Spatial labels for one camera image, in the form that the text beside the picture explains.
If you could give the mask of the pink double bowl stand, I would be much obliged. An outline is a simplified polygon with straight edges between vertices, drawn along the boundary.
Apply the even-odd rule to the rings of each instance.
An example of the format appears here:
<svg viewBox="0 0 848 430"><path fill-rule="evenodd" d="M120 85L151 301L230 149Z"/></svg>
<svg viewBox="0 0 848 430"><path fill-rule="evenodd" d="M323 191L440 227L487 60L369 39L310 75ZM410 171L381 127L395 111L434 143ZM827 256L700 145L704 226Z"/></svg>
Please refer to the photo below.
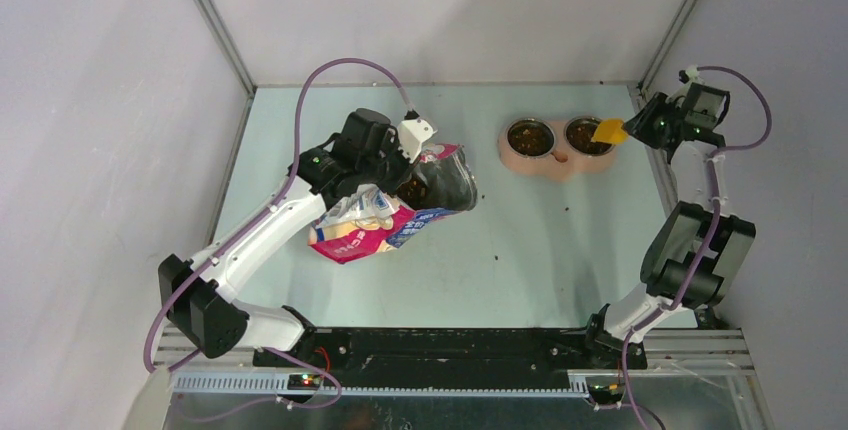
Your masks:
<svg viewBox="0 0 848 430"><path fill-rule="evenodd" d="M576 152L563 135L565 125L574 118L547 121L526 117L506 125L498 137L501 163L514 173L556 182L565 182L579 174L606 171L615 161L616 147L603 156L590 157Z"/></svg>

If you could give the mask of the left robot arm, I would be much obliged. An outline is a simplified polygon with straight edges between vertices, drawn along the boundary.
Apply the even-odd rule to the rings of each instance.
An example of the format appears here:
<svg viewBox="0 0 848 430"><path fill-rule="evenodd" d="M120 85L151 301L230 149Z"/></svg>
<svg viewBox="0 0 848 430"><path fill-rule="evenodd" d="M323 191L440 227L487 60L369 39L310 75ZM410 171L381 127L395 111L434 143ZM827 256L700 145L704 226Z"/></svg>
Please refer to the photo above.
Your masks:
<svg viewBox="0 0 848 430"><path fill-rule="evenodd" d="M253 274L303 228L358 190L395 191L411 176L433 124L410 111L399 123L364 108L341 131L302 151L282 188L226 237L183 260L166 257L157 270L164 317L208 359L237 348L277 350L292 366L316 353L307 320L289 307L240 300Z"/></svg>

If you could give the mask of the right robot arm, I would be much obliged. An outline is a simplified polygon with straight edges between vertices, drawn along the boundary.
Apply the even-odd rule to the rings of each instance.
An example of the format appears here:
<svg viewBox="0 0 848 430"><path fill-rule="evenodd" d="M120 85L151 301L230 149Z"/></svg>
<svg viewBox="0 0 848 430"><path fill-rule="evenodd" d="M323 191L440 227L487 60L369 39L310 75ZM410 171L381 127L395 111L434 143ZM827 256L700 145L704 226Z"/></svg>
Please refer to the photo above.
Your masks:
<svg viewBox="0 0 848 430"><path fill-rule="evenodd" d="M756 228L734 214L724 178L730 149L716 129L729 101L729 92L693 80L656 93L628 121L598 125L595 142L633 138L662 152L679 200L646 251L639 284L590 317L581 352L591 366L624 364L669 317L717 305L740 270Z"/></svg>

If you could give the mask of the yellow plastic scoop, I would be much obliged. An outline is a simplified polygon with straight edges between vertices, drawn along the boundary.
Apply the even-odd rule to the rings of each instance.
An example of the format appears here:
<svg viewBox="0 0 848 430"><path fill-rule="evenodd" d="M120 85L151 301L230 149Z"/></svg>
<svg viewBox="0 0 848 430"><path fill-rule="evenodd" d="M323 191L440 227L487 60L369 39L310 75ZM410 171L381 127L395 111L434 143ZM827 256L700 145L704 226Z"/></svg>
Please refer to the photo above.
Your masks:
<svg viewBox="0 0 848 430"><path fill-rule="evenodd" d="M591 137L592 142L620 145L629 138L624 129L625 121L618 118L602 120L597 124Z"/></svg>

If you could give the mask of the colourful pet food bag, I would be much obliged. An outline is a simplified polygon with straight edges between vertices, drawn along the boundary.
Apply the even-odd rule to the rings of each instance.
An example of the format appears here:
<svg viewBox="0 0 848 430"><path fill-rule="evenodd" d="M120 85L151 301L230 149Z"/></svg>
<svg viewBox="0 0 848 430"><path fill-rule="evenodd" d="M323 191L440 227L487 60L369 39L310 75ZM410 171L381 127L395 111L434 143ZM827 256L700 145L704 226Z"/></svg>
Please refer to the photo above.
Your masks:
<svg viewBox="0 0 848 430"><path fill-rule="evenodd" d="M465 148L429 144L411 177L395 194L364 185L342 199L308 229L308 245L319 255L346 264L401 248L425 226L474 209L475 177Z"/></svg>

